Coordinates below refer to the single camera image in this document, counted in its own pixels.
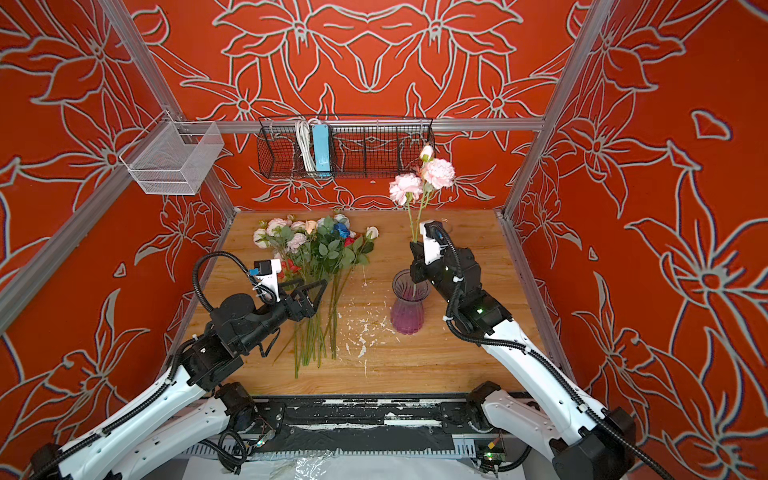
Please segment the purple ribbed glass vase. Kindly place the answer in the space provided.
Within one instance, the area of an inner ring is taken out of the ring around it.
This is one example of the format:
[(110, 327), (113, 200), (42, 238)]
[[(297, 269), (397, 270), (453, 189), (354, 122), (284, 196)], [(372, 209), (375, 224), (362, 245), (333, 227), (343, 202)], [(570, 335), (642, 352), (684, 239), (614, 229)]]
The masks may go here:
[(396, 297), (390, 312), (392, 327), (404, 335), (419, 332), (425, 322), (424, 301), (430, 293), (430, 284), (415, 283), (410, 271), (405, 269), (393, 278), (392, 290)]

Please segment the white rose flower stem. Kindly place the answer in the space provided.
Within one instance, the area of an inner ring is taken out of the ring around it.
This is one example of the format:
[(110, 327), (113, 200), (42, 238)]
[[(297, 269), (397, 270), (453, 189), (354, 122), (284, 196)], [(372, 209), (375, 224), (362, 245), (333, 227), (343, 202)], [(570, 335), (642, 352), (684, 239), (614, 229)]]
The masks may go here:
[(368, 227), (364, 233), (355, 233), (343, 223), (334, 225), (334, 231), (341, 241), (337, 270), (340, 272), (351, 271), (358, 265), (368, 265), (370, 255), (375, 248), (375, 241), (379, 237), (376, 227)]

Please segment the pink peony flower stem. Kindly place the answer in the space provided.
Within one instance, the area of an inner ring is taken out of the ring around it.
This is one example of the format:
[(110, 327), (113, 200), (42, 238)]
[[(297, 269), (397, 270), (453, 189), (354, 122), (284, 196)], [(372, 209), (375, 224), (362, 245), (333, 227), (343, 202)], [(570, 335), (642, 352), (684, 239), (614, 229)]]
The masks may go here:
[(416, 169), (395, 176), (389, 183), (390, 200), (408, 214), (413, 242), (418, 241), (423, 212), (441, 190), (453, 186), (455, 178), (453, 164), (438, 158), (434, 147), (426, 144), (418, 155)]

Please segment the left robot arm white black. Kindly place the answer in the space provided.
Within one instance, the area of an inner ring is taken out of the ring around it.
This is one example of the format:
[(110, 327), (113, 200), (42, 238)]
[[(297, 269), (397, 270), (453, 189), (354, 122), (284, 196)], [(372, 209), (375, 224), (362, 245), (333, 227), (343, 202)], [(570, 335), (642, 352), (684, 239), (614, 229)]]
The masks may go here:
[[(214, 258), (235, 263), (254, 292), (227, 297), (213, 306), (200, 285), (200, 270)], [(299, 323), (319, 310), (324, 279), (282, 282), (279, 259), (247, 267), (229, 252), (208, 253), (195, 264), (192, 283), (208, 312), (204, 332), (182, 343), (168, 369), (138, 397), (87, 433), (63, 446), (49, 443), (31, 458), (34, 479), (129, 479), (159, 465), (159, 455), (175, 455), (211, 436), (231, 437), (235, 453), (215, 444), (226, 467), (238, 471), (248, 457), (241, 432), (260, 414), (245, 388), (228, 377), (252, 350), (269, 355), (287, 321)]]

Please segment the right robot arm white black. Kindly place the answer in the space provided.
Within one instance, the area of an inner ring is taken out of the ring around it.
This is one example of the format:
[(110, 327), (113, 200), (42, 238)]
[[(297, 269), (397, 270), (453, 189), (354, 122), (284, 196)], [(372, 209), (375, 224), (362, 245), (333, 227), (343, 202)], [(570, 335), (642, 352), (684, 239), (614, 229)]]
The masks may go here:
[(662, 479), (671, 473), (636, 444), (634, 420), (608, 409), (565, 376), (534, 345), (511, 313), (481, 284), (468, 248), (448, 234), (412, 242), (412, 279), (429, 283), (446, 301), (443, 320), (458, 339), (483, 348), (517, 379), (535, 404), (521, 403), (493, 384), (475, 389), (479, 410), (552, 464), (561, 479), (621, 479), (636, 464)]

